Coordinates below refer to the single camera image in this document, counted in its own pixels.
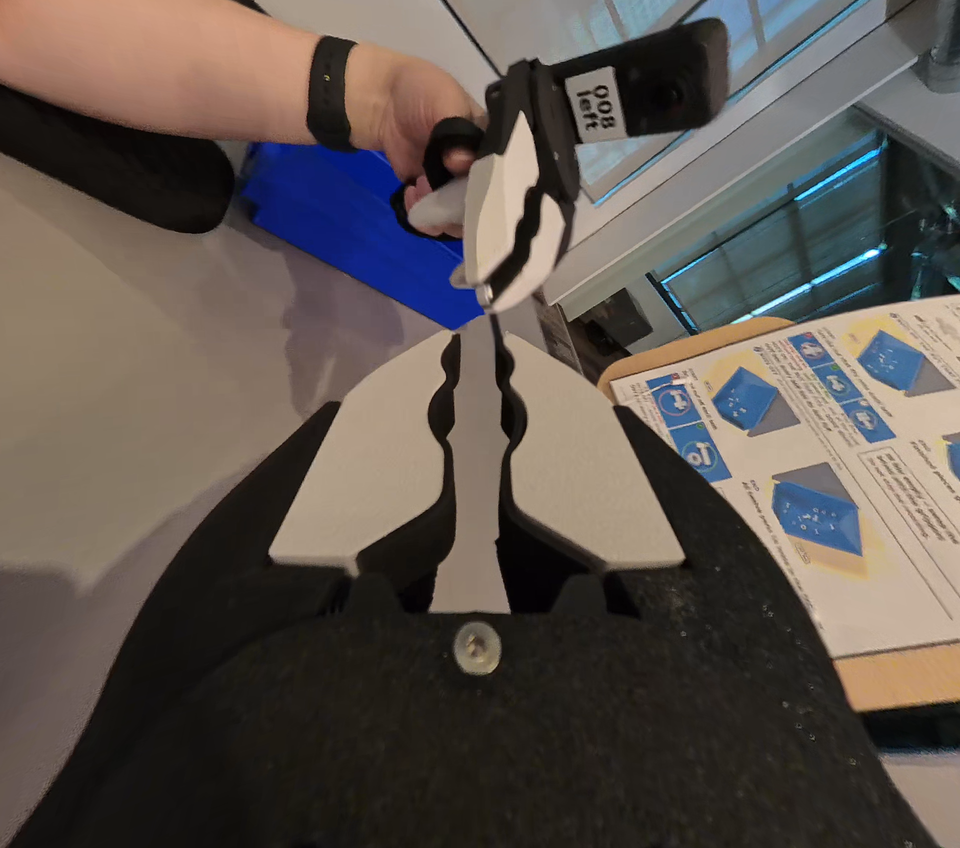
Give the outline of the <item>printed instruction sheet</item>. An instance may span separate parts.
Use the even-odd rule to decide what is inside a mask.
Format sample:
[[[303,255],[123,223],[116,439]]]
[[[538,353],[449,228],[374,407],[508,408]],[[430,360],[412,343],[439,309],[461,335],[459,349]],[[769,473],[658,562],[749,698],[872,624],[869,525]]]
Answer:
[[[809,321],[609,388],[774,554],[831,656],[958,642],[958,295]]]

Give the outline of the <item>person's left hand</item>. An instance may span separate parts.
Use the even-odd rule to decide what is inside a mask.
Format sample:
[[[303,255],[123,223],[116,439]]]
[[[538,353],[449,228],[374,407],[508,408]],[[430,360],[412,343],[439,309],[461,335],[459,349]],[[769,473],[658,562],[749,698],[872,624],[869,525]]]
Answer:
[[[446,70],[369,43],[349,54],[344,105],[351,144],[386,156],[404,183],[406,212],[431,193],[423,161],[436,123],[462,118],[486,127],[488,121],[482,106]]]

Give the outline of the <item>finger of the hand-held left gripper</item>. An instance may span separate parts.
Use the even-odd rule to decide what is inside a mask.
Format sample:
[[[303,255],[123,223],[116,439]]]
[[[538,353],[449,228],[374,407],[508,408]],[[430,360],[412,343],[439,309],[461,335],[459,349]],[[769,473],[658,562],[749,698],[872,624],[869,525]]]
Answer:
[[[488,278],[488,311],[503,314],[539,293],[567,250],[570,227],[549,194],[531,192],[514,233],[512,249]]]
[[[531,258],[505,276],[496,271],[520,247],[517,230],[526,196],[540,180],[533,129],[518,112],[502,152],[480,158],[466,185],[463,261],[450,275],[460,290],[538,290],[542,272]]]

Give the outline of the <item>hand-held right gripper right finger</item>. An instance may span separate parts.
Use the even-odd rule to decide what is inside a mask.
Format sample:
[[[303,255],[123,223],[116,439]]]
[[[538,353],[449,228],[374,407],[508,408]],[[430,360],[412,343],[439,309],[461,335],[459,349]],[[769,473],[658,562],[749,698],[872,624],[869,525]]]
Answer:
[[[601,575],[680,566],[684,552],[614,406],[581,374],[495,332],[508,447],[501,528]]]

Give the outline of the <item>person's left forearm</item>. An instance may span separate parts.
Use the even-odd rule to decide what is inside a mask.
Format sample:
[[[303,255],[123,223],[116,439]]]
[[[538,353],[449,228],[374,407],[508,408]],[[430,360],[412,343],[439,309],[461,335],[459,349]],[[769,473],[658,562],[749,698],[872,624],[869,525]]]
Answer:
[[[4,85],[187,137],[312,143],[317,41],[230,0],[1,0]]]

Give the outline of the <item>blue plastic bin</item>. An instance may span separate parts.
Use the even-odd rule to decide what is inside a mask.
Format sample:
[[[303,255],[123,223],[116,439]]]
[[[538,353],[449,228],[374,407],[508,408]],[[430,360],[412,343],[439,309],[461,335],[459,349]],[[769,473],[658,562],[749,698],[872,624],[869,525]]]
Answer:
[[[253,143],[242,177],[258,227],[450,330],[481,316],[474,294],[450,284],[461,243],[398,223],[400,181],[382,154]]]

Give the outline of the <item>small black floor box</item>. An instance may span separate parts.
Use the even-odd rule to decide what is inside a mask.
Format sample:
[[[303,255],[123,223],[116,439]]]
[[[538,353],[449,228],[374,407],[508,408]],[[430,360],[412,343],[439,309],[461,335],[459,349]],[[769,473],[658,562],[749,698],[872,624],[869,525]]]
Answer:
[[[626,288],[597,303],[579,316],[592,340],[629,349],[653,333],[653,326]]]

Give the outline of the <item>black wristband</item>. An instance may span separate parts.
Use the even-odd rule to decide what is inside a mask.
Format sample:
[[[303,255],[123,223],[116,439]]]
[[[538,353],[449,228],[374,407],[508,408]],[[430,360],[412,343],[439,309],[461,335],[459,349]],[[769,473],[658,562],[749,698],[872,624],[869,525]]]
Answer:
[[[324,35],[316,44],[308,80],[306,127],[329,150],[353,153],[352,125],[346,108],[346,69],[356,43]]]

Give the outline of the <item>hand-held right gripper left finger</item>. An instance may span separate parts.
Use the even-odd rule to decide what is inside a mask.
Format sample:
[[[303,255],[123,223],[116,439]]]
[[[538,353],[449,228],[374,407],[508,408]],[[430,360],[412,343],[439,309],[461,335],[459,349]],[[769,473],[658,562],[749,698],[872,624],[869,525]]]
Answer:
[[[456,521],[450,433],[461,338],[441,331],[354,386],[270,545],[277,564],[423,577]]]

